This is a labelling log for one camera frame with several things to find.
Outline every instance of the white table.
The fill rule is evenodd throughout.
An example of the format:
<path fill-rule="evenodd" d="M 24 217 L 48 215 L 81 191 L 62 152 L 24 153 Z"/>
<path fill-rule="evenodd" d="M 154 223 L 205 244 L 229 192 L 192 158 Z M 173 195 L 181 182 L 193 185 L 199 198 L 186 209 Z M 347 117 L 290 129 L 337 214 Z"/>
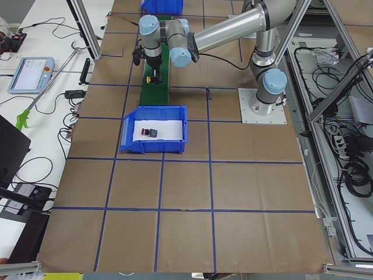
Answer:
<path fill-rule="evenodd" d="M 79 86 L 80 74 L 79 73 L 61 73 L 56 78 L 55 82 L 49 89 L 49 91 L 39 100 L 38 109 L 43 112 L 50 112 L 54 108 L 54 100 L 57 95 L 65 92 L 65 90 L 83 89 L 86 90 L 87 86 Z M 11 78 L 4 77 L 0 78 L 0 103 L 10 99 L 13 94 L 6 93 L 8 83 Z M 24 94 L 22 96 L 35 97 L 34 94 Z M 13 99 L 3 105 L 0 105 L 0 114 L 5 117 L 13 125 L 16 124 L 16 116 L 23 112 L 25 108 L 32 102 L 32 99 L 17 98 Z M 69 113 L 70 105 L 68 100 L 64 96 L 60 96 L 57 99 L 56 111 L 52 115 L 44 115 L 37 112 L 35 109 L 31 110 L 27 124 L 29 128 L 23 128 L 22 133 L 31 139 L 30 151 L 26 155 L 24 162 L 28 159 L 32 159 L 38 156 L 45 156 L 52 160 L 53 170 L 51 174 L 42 181 L 42 183 L 49 183 L 58 186 L 59 180 L 62 175 L 62 171 L 65 165 L 64 154 L 57 141 L 57 133 L 60 128 L 64 125 L 62 123 L 63 118 Z M 69 144 L 65 141 L 61 141 L 66 154 L 69 150 Z M 26 181 L 36 181 L 43 178 L 50 170 L 50 163 L 47 160 L 37 159 L 19 172 L 22 179 Z M 56 189 L 53 188 L 51 198 L 55 197 Z M 6 200 L 0 200 L 1 205 L 5 205 Z M 44 209 L 51 207 L 51 202 L 45 205 Z M 18 238 L 21 234 L 24 224 L 14 222 L 0 218 L 0 228 L 6 230 L 0 230 L 0 256 L 9 257 Z"/>
<path fill-rule="evenodd" d="M 95 34 L 103 38 L 105 30 L 101 30 L 100 26 L 106 25 L 107 19 L 105 15 L 111 10 L 114 0 L 85 0 L 84 3 Z M 33 23 L 43 22 L 54 17 L 65 17 L 65 25 L 78 28 L 66 0 L 36 0 L 20 27 L 30 26 Z M 61 21 L 60 19 L 50 22 L 61 23 Z M 17 53 L 12 55 L 9 61 L 0 61 L 0 69 L 17 69 L 22 57 L 53 57 L 55 60 L 55 69 L 59 69 L 71 54 L 72 49 L 70 45 L 73 41 L 76 42 L 75 45 L 77 47 L 85 47 L 85 43 L 79 34 L 64 39 L 54 37 L 52 31 L 55 28 L 56 25 L 54 24 L 42 24 L 24 29 L 23 32 L 27 33 L 27 37 L 23 45 Z M 60 26 L 55 34 L 63 37 L 74 32 L 78 31 Z M 2 56 L 2 59 L 7 59 L 8 57 L 9 54 L 6 53 Z M 87 50 L 79 52 L 73 61 L 66 66 L 64 71 L 81 72 L 87 57 L 90 58 Z M 94 63 L 90 66 L 90 72 L 93 70 L 93 67 Z"/>
<path fill-rule="evenodd" d="M 107 20 L 105 15 L 111 10 L 114 0 L 84 0 L 87 13 L 92 22 L 96 35 L 103 37 L 104 30 L 100 26 L 105 25 Z M 76 27 L 76 23 L 71 15 L 65 0 L 36 0 L 30 12 L 27 14 L 21 27 L 32 25 L 49 18 L 66 17 L 65 24 Z M 71 42 L 75 40 L 76 46 L 85 47 L 84 41 L 78 34 L 65 39 L 58 39 L 52 35 L 52 30 L 56 25 L 47 24 L 25 29 L 27 37 L 20 51 L 12 56 L 9 61 L 0 61 L 0 74 L 12 75 L 17 68 L 22 57 L 42 57 L 50 56 L 55 60 L 55 70 L 61 67 L 62 63 L 71 55 Z M 64 36 L 74 32 L 72 29 L 60 27 L 57 31 L 59 36 Z M 87 86 L 79 86 L 79 77 L 82 71 L 85 59 L 90 57 L 87 50 L 79 52 L 73 60 L 66 66 L 64 71 L 56 78 L 55 82 L 46 92 L 46 94 L 37 103 L 38 109 L 43 112 L 50 112 L 54 108 L 54 100 L 57 95 L 66 90 L 83 89 Z M 11 77 L 0 77 L 0 103 L 16 96 L 7 93 Z M 35 94 L 25 94 L 24 96 L 36 97 Z M 16 116 L 32 102 L 32 99 L 17 98 L 0 106 L 0 114 L 4 116 L 13 125 L 16 124 Z M 42 181 L 58 186 L 62 171 L 65 165 L 64 154 L 57 141 L 57 133 L 64 125 L 63 118 L 70 112 L 70 105 L 67 99 L 60 96 L 57 101 L 56 111 L 52 115 L 40 114 L 32 109 L 29 119 L 29 128 L 22 129 L 22 132 L 31 139 L 30 152 L 26 155 L 24 162 L 38 156 L 45 156 L 52 160 L 53 170 L 51 174 Z M 62 140 L 66 154 L 69 150 L 69 144 Z M 50 170 L 50 163 L 47 160 L 38 159 L 30 162 L 19 172 L 24 180 L 38 180 L 44 177 Z M 55 197 L 55 190 L 50 195 Z M 0 204 L 5 204 L 5 199 L 0 200 Z M 44 209 L 48 209 L 51 202 L 48 202 Z M 0 218 L 0 257 L 9 257 L 22 230 L 24 223 L 14 222 Z"/>

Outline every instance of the robotic arm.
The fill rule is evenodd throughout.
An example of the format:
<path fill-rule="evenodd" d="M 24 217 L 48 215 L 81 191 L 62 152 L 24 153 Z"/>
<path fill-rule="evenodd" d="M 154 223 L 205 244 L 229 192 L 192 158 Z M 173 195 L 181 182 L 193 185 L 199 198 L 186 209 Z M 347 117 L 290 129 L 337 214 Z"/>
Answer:
<path fill-rule="evenodd" d="M 140 59 L 146 59 L 153 70 L 148 82 L 161 83 L 161 43 L 168 45 L 174 66 L 186 67 L 191 61 L 197 62 L 200 53 L 257 32 L 250 67 L 259 88 L 250 106 L 265 116 L 272 112 L 287 83 L 286 75 L 274 65 L 275 28 L 291 14 L 295 3 L 296 0 L 245 0 L 242 14 L 197 33 L 189 31 L 185 19 L 158 21 L 155 16 L 143 16 L 139 22 L 143 46 L 134 50 L 133 62 L 139 65 Z"/>

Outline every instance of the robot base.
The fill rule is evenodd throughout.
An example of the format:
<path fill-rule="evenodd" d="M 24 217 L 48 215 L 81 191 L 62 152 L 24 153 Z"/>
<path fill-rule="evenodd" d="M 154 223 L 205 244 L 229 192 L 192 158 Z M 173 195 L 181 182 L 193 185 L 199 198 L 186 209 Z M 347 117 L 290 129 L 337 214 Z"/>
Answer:
<path fill-rule="evenodd" d="M 249 107 L 250 98 L 257 89 L 238 89 L 240 98 L 241 118 L 243 124 L 287 124 L 283 106 L 275 106 L 271 114 L 261 116 L 255 114 Z"/>

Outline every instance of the blue storage bin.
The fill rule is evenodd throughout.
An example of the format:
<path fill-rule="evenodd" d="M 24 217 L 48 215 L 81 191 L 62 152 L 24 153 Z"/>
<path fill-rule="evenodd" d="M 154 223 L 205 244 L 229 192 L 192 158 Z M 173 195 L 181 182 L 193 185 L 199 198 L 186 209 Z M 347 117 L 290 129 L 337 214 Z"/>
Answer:
<path fill-rule="evenodd" d="M 181 15 L 184 0 L 142 0 L 140 8 L 148 13 L 164 15 Z"/>
<path fill-rule="evenodd" d="M 180 120 L 182 121 L 182 139 L 180 140 L 133 140 L 135 121 L 142 120 Z M 121 152 L 178 152 L 183 153 L 188 142 L 188 117 L 186 106 L 140 106 L 124 118 Z"/>

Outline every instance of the black laptop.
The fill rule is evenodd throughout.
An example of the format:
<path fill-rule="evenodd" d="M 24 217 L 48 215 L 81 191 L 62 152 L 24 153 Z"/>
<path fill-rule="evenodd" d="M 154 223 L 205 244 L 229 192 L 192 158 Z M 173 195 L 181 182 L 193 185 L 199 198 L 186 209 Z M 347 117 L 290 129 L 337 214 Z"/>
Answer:
<path fill-rule="evenodd" d="M 7 188 L 19 169 L 31 140 L 0 115 L 0 187 Z"/>

